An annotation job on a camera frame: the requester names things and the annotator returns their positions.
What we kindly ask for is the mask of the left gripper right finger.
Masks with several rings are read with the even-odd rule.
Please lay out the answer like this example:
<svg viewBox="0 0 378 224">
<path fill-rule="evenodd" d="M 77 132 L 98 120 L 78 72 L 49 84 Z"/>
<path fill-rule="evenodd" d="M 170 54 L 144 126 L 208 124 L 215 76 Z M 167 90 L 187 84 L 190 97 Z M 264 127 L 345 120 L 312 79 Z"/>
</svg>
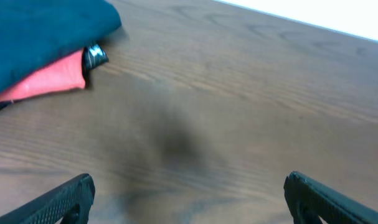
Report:
<svg viewBox="0 0 378 224">
<path fill-rule="evenodd" d="M 378 212 L 293 171 L 285 179 L 284 196 L 294 224 L 378 224 Z"/>
</svg>

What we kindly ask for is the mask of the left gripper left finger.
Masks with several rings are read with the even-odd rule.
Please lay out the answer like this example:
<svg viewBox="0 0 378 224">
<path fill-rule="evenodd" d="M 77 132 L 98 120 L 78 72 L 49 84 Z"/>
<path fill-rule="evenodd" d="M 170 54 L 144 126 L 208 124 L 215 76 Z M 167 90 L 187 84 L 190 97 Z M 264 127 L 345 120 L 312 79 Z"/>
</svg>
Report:
<svg viewBox="0 0 378 224">
<path fill-rule="evenodd" d="M 1 216 L 0 224 L 87 224 L 94 199 L 92 177 L 80 174 Z"/>
</svg>

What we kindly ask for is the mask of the navy blue shorts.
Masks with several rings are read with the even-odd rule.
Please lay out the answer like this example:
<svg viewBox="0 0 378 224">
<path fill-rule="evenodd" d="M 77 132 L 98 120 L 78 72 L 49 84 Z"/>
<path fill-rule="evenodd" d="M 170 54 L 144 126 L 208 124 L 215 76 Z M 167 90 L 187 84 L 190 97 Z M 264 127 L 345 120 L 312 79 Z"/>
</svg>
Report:
<svg viewBox="0 0 378 224">
<path fill-rule="evenodd" d="M 0 93 L 119 27 L 105 0 L 0 0 Z"/>
</svg>

